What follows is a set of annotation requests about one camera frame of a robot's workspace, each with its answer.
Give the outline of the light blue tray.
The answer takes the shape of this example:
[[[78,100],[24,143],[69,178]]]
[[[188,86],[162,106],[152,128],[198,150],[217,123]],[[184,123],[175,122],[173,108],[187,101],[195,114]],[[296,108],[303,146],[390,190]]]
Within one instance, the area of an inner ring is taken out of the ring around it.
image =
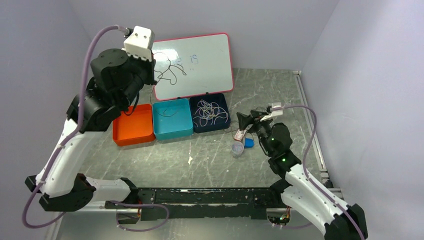
[[[159,101],[152,105],[153,132],[157,140],[171,140],[194,133],[191,108],[186,98]]]

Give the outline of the navy blue tray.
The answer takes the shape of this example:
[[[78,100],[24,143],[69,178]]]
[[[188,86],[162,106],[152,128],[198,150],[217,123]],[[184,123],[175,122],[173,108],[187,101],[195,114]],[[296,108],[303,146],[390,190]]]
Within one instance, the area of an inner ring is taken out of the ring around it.
[[[189,106],[195,133],[224,130],[230,127],[230,112],[223,93],[191,97]]]

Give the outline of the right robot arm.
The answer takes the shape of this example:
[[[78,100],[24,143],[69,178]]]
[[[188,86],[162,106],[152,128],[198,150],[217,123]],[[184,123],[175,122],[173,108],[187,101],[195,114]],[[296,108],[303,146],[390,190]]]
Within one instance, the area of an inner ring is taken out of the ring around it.
[[[288,127],[282,122],[273,123],[273,117],[281,114],[280,107],[236,114],[239,130],[256,133],[271,170],[281,178],[272,185],[270,202],[275,207],[295,209],[326,240],[367,239],[364,210],[337,197],[307,170],[291,150],[293,140]]]

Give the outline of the orange tray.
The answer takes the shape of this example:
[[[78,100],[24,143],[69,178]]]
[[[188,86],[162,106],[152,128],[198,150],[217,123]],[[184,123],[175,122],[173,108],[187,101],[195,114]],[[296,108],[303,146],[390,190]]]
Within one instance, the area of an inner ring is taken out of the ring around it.
[[[112,122],[112,139],[119,147],[149,143],[156,139],[152,106],[139,104],[131,115],[121,116]]]

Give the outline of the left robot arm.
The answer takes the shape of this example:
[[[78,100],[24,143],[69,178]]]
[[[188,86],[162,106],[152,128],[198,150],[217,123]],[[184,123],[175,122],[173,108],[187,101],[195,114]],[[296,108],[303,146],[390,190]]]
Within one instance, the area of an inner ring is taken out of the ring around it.
[[[100,180],[80,173],[91,147],[111,123],[130,109],[145,85],[155,85],[153,57],[143,58],[112,48],[102,51],[89,66],[93,77],[82,96],[76,95],[66,114],[58,141],[58,156],[25,184],[40,194],[47,212],[75,212],[91,202],[139,203],[138,188],[128,178]]]

